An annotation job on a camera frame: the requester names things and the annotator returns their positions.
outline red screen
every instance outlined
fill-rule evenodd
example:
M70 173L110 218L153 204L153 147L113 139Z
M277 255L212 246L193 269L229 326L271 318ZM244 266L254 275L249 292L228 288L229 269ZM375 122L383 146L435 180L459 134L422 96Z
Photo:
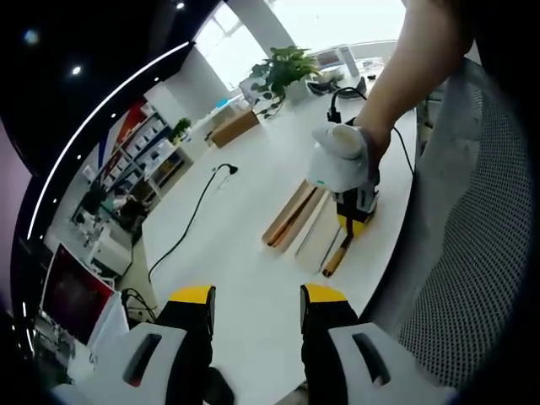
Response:
M52 259L43 311L82 344L88 344L112 290L63 246Z

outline white wall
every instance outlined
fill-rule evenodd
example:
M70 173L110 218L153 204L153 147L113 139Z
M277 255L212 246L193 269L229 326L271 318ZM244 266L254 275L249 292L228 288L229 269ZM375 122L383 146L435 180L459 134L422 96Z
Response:
M75 213L77 206L89 190L89 182L83 175L83 169L89 165L95 173L98 171L99 146L89 154L81 164L60 202L52 219L51 225L45 234L44 243L52 251L56 251L60 243L64 244L76 257L85 260L89 254L89 248L84 247L84 237L77 231L75 224L70 219Z
M187 116L187 112L175 99L165 83L159 82L144 93L144 98L161 115L167 125L174 128L178 121Z
M264 0L229 0L227 4L267 55L272 55L270 48L294 45L289 33Z
M231 97L231 93L195 47L180 72L165 80L163 85L185 112L184 116L192 122L206 116L219 101Z

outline white desk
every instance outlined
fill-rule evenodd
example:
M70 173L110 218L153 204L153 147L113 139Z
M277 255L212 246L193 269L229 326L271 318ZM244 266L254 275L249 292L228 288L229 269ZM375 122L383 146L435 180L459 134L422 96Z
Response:
M224 148L213 146L143 224L151 267L181 237L211 169L224 162L240 168L221 185L228 171L217 175L190 233L152 277L161 305L181 287L216 286L213 364L224 372L240 405L273 405L305 380L300 285L329 284L344 292L360 314L386 270L402 227L412 176L393 132L380 166L377 215L331 279L298 266L298 240L284 254L262 244L263 232L305 178L314 146L311 131L325 122L329 103L330 96L310 96L293 110L284 106L273 120L263 121ZM339 100L343 120L355 116L363 103ZM414 164L415 111L397 127Z

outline pink wall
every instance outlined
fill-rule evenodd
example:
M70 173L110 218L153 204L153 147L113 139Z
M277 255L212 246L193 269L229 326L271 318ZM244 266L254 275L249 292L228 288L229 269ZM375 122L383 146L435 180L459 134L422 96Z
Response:
M11 249L20 204L30 178L31 174L9 141L0 120L0 300L4 308L10 312L12 311L9 284Z

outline black wire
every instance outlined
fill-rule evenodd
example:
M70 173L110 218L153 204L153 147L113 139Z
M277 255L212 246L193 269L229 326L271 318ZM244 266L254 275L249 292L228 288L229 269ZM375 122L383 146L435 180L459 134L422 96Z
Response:
M202 190L202 193L201 193L201 196L199 197L199 201L197 202L197 206L195 207L195 211L193 211L193 215L191 217L191 219L189 220L189 223L187 224L187 227L186 227L186 230L184 230L184 234L181 236L181 238L175 243L174 246L172 246L169 251L167 251L153 266L152 268L150 268L150 271L148 272L148 282L149 283L152 283L152 280L150 279L150 276L152 275L152 272L155 270L155 268L174 250L176 249L176 247L178 247L178 245L180 243L182 243L182 241L186 238L186 235L187 235L187 231L190 229L190 227L192 226L192 222L193 220L195 219L195 215L197 215L197 210L199 209L199 206L201 205L201 201L203 200L203 197L204 197L204 194L206 193L207 189L210 187L210 184L212 183L213 179L215 178L215 176L218 174L218 171L219 169L221 169L222 167L229 167L230 169L230 174L234 174L238 168L232 166L232 165L229 165L228 163L223 163L221 165L218 166L218 168L214 171L214 173L210 176L210 180L208 180L208 183L206 184L206 186L204 187L204 190Z
M403 151L405 152L405 158L407 158L408 168L411 170L411 175L414 176L413 165L411 165L411 161L408 158L408 153L407 153L407 150L405 149L405 143L403 142L402 134L397 130L396 127L394 127L393 130L397 132L397 135L399 136L399 140L402 141Z
M339 93L342 93L343 91L345 90L352 90L352 91L355 91L360 97L362 97L364 100L368 100L365 95L362 94L362 92L358 89L356 89L355 87L342 87L341 89L338 89L336 90L336 92L332 95L332 102L330 104L330 109L331 111L335 111L336 110L336 98L338 97L338 94ZM411 165L411 160L408 158L408 153L407 153L407 149L405 148L405 143L403 142L403 137L402 137L402 134L397 130L396 127L393 127L392 128L394 131L396 131L397 133L397 136L399 136L399 140L401 141L402 143L402 146L403 146L403 152L405 152L405 158L407 158L407 164L408 164L408 168L411 170L411 175L414 176L414 170L413 170L413 165Z
M143 304L144 306L144 309L149 313L150 315L150 318L152 318L152 322L155 323L158 318L156 318L154 312L152 311L152 309L148 306L148 304L146 303L146 301L144 300L143 297L139 297L137 295L131 295L129 293L127 293L127 297L128 298L134 298L135 300L137 300L138 302L140 302L141 304Z
M135 288L133 287L127 287L126 289L124 289L123 291L126 291L126 292L129 292L129 291L132 291L134 294L138 295L139 297L143 298L143 295L141 293L139 293Z

